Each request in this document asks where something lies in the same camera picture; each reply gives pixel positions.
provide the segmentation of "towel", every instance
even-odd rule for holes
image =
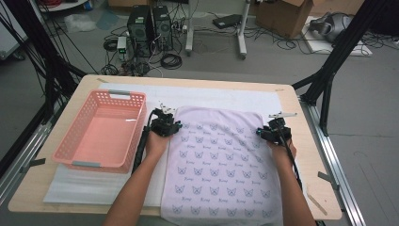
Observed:
[[[260,115],[183,106],[168,152],[161,217],[177,225],[262,225],[281,221],[279,177],[255,132]]]

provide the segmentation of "gray floor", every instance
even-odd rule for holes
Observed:
[[[95,9],[88,14],[98,22],[107,13]],[[210,25],[202,18],[198,23]],[[74,43],[96,70],[104,65],[103,37],[126,24],[120,17],[107,30],[70,34]],[[61,36],[73,65],[92,72],[79,54]],[[298,48],[283,50],[270,36],[247,38],[247,58],[237,52],[235,37],[199,33],[195,52],[181,53],[183,66],[177,71],[162,70],[167,78],[243,81],[293,84],[315,72],[326,55],[304,55]],[[305,43],[301,48],[307,51]],[[395,118],[399,100],[399,51],[389,47],[370,47],[372,57],[351,56],[334,80],[328,131],[343,170],[367,225],[398,225],[399,195],[397,162],[399,127]],[[0,63],[0,157],[2,157],[43,103],[40,85],[28,60]],[[160,77],[157,70],[148,76]],[[0,207],[0,225],[98,225],[103,215],[17,214],[7,209],[8,199]],[[155,225],[152,219],[142,225]],[[327,221],[327,225],[349,225],[345,217]]]

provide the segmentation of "wooden table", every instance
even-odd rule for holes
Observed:
[[[43,198],[51,184],[57,163],[51,155],[73,122],[79,108],[92,89],[98,88],[103,82],[137,84],[168,87],[189,87],[209,89],[240,89],[276,92],[279,96],[283,112],[296,112],[298,115],[286,118],[292,128],[295,146],[298,149],[297,161],[301,175],[305,181],[310,208],[316,219],[339,219],[341,208],[331,187],[331,184],[317,176],[319,171],[326,173],[317,147],[311,135],[311,130],[305,119],[302,108],[297,100],[294,89],[289,85],[222,82],[205,80],[185,80],[147,77],[119,77],[105,75],[87,75],[83,78],[68,105],[64,109],[53,131],[41,148],[37,159],[46,158],[46,163],[33,167],[25,175],[19,188],[8,204],[8,209],[14,212],[38,213],[95,213],[105,214],[110,205],[97,204],[66,204],[45,203]],[[142,215],[159,216],[159,207],[144,206]]]

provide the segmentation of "cardboard box flap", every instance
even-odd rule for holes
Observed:
[[[294,5],[296,7],[300,7],[305,0],[283,0],[283,1],[291,5]],[[312,0],[314,6],[317,6],[325,1],[326,0]]]

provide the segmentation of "basket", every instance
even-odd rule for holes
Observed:
[[[53,160],[70,169],[127,173],[146,111],[144,93],[92,90]]]

